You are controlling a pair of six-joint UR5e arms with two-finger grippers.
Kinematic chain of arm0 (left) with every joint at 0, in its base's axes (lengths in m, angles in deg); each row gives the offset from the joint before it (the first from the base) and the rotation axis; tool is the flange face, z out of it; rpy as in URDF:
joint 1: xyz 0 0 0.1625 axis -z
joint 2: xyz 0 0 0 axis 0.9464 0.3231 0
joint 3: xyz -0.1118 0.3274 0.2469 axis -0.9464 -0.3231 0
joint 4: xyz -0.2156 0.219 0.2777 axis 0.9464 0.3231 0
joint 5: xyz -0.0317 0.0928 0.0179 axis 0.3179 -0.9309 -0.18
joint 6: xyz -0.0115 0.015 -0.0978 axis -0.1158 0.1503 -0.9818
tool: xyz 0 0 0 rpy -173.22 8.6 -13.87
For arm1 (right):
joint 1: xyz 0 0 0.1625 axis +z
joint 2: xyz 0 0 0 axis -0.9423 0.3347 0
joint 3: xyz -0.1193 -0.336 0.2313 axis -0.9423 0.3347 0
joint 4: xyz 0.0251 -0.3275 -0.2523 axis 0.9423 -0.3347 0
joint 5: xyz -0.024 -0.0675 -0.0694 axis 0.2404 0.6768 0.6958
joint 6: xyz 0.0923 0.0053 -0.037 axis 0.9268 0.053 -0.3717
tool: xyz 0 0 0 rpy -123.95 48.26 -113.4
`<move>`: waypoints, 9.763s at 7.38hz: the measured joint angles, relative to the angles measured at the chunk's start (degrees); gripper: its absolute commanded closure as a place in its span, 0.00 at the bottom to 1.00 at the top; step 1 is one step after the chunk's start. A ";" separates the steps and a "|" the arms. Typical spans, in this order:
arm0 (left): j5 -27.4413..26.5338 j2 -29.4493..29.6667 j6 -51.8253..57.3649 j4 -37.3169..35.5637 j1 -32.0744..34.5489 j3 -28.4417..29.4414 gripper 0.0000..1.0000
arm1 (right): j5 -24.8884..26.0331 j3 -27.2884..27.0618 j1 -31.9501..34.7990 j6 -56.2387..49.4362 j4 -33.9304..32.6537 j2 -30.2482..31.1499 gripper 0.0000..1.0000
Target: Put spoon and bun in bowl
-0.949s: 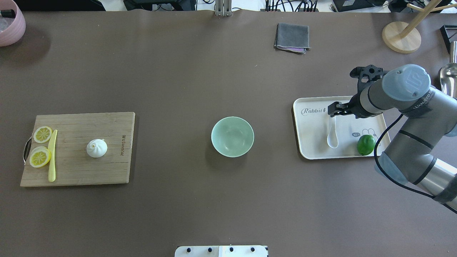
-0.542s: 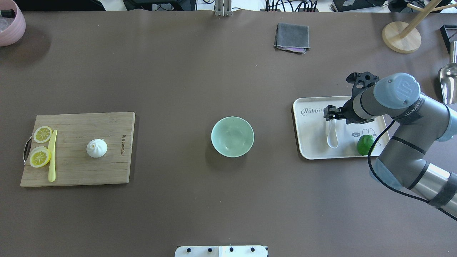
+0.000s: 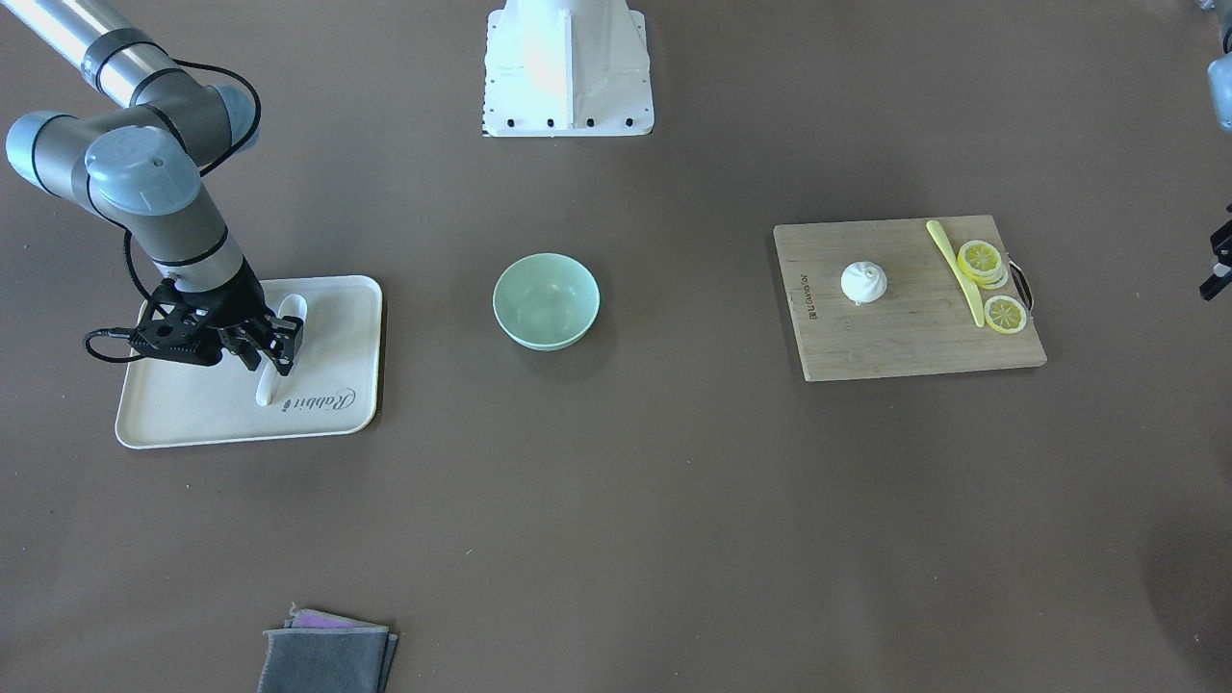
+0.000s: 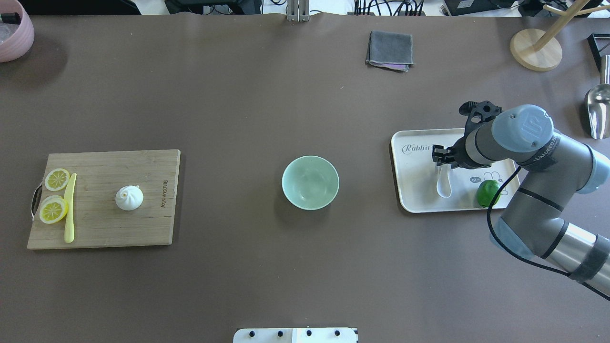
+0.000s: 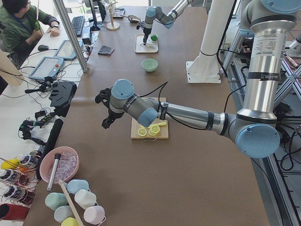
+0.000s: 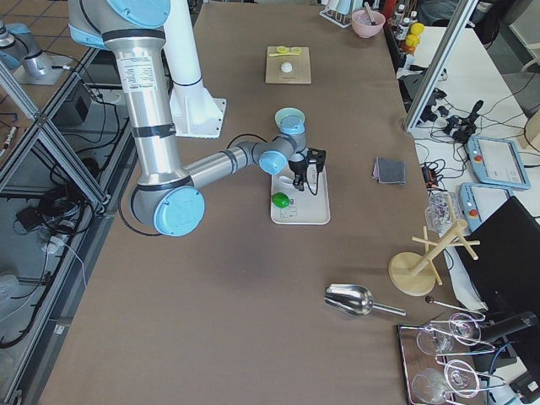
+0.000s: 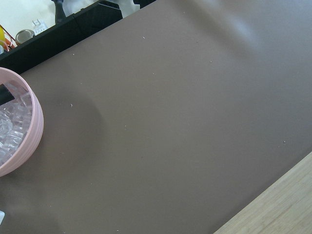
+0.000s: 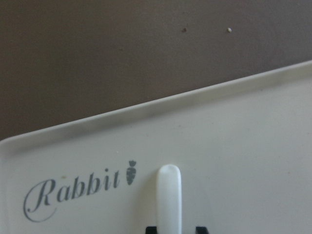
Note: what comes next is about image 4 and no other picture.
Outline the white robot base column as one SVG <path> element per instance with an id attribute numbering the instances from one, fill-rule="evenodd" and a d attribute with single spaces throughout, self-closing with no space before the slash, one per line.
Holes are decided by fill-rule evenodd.
<path id="1" fill-rule="evenodd" d="M 357 343 L 356 328 L 294 327 L 242 328 L 235 332 L 233 343 Z"/>

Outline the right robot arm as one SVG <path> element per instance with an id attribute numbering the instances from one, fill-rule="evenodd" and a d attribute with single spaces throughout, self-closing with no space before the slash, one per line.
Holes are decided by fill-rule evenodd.
<path id="1" fill-rule="evenodd" d="M 496 223 L 486 217 L 496 244 L 521 262 L 557 273 L 609 299 L 609 239 L 562 218 L 576 194 L 596 191 L 609 179 L 609 159 L 555 129 L 547 112 L 531 104 L 503 110 L 468 101 L 464 135 L 453 146 L 433 145 L 437 166 L 482 169 L 511 160 L 525 178 Z"/>

